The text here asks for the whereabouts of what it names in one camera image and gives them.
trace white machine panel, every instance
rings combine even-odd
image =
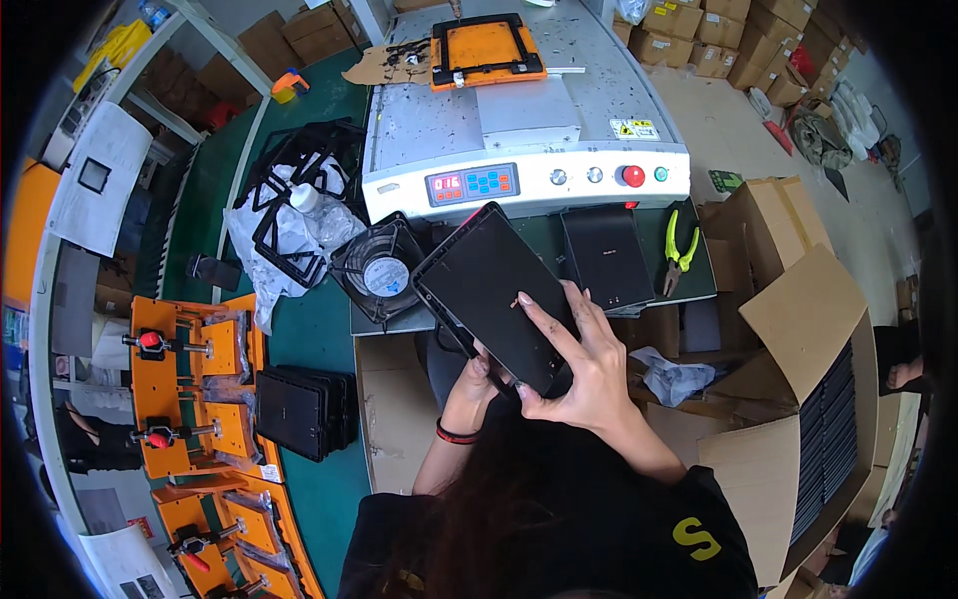
[[[579,0],[548,9],[514,0],[462,7],[463,17],[519,12],[550,75],[440,93],[377,86],[362,178],[372,222],[400,210],[455,224],[490,200],[516,218],[613,202],[656,208],[688,197],[689,154],[672,118],[634,57]],[[400,14],[384,43],[428,37],[433,24],[453,18],[447,4]],[[489,172],[500,178],[507,168],[507,180],[489,184]]]

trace hand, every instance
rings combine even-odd
[[[911,364],[896,364],[888,371],[888,388],[901,389],[910,380],[916,379],[921,375],[913,372]]]
[[[604,437],[636,409],[626,386],[626,346],[615,338],[602,309],[571,281],[562,281],[582,342],[569,333],[528,294],[520,291],[519,305],[529,319],[569,363],[572,388],[557,400],[543,400],[527,384],[516,389],[522,399],[522,415],[586,428]]]
[[[479,356],[466,362],[463,373],[452,385],[441,422],[444,429],[461,435],[469,435],[482,428],[486,408],[492,398],[499,394],[489,378],[490,369],[503,382],[508,383],[511,379],[498,365],[490,363],[489,350],[478,339],[473,345]]]

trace red clamp handle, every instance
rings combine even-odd
[[[160,345],[160,335],[153,331],[149,333],[143,333],[140,335],[140,344],[145,347],[154,347]]]
[[[170,446],[170,439],[158,432],[152,432],[147,437],[147,443],[157,449],[166,449]]]
[[[200,572],[210,571],[210,565],[200,559],[200,557],[195,553],[184,553],[183,557],[193,563],[193,565],[196,566],[196,569]]]

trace stack of black panels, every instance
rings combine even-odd
[[[256,432],[314,462],[359,434],[355,377],[299,366],[266,366],[256,376]]]
[[[802,404],[799,423],[801,465],[791,542],[808,530],[855,467],[855,374],[851,344],[845,345],[829,372]]]

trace red bracelet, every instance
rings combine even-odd
[[[451,443],[453,445],[472,445],[479,438],[479,433],[474,432],[470,435],[457,435],[454,432],[449,432],[442,425],[443,417],[440,416],[436,419],[436,434],[440,439]]]

